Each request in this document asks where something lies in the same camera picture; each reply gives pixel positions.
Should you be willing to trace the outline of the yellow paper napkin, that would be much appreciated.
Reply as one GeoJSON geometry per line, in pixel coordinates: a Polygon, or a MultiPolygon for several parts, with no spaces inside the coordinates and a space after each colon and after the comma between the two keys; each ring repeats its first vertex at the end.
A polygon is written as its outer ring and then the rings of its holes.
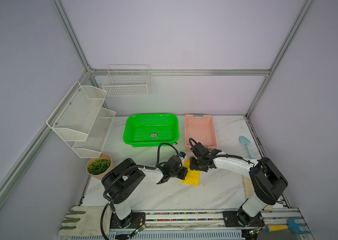
{"type": "Polygon", "coordinates": [[[200,172],[192,171],[190,169],[190,162],[194,157],[191,157],[189,160],[185,161],[183,166],[187,169],[187,174],[185,180],[181,180],[183,184],[199,186],[200,172]]]}

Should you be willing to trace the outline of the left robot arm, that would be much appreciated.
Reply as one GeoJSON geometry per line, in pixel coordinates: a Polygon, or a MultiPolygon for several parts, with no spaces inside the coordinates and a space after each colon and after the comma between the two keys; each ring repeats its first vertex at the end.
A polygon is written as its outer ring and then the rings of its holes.
{"type": "Polygon", "coordinates": [[[119,227],[126,228],[130,225],[133,211],[128,198],[143,180],[160,185],[171,178],[185,179],[187,175],[187,168],[183,166],[185,157],[186,154],[180,152],[158,167],[138,165],[128,158],[102,178],[101,182],[105,189],[103,197],[109,201],[119,227]]]}

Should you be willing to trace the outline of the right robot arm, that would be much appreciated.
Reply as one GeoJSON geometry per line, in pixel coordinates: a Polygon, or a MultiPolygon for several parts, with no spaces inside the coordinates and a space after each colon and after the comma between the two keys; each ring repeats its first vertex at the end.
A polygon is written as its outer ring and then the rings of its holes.
{"type": "Polygon", "coordinates": [[[265,207],[278,203],[278,199],[288,187],[288,181],[269,158],[245,159],[218,149],[210,151],[193,138],[189,139],[189,143],[194,154],[190,160],[192,171],[223,169],[251,180],[254,194],[240,206],[236,214],[236,222],[242,227],[252,224],[265,207]]]}

